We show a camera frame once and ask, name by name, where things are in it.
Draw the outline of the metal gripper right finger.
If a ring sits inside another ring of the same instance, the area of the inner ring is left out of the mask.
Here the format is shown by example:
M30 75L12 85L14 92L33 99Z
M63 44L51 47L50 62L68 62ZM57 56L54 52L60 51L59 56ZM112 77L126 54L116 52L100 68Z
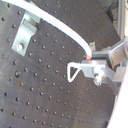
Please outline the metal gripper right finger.
M111 47L103 48L101 51L93 51L92 58L106 59L111 68L128 60L128 37L125 37Z

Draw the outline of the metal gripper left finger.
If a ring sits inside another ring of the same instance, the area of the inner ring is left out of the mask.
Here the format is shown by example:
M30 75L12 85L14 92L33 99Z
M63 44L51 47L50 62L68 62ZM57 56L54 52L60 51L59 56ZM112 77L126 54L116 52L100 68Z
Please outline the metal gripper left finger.
M93 78L97 86L106 83L107 79L113 83L121 83L126 71L125 67L118 67L116 71L113 71L106 61L83 61L80 67L84 76Z

